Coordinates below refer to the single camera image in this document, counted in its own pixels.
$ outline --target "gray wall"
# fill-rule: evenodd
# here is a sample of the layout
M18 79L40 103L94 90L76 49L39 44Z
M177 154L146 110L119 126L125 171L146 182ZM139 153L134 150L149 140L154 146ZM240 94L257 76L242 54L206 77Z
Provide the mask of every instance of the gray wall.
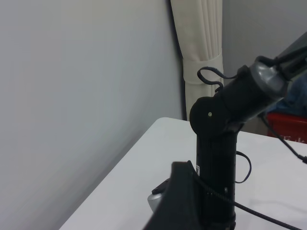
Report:
M0 228L58 229L160 117L181 118L165 0L0 1Z
M259 55L277 56L307 31L306 0L224 0L223 4L223 63L228 76ZM266 133L257 120L244 130Z

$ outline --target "red container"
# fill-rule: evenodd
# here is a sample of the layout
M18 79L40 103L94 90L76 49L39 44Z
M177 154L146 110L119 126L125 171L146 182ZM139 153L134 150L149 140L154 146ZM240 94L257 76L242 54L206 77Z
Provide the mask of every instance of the red container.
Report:
M292 140L300 143L307 143L307 119L279 113L267 115L270 126L285 140ZM269 137L275 137L270 131Z

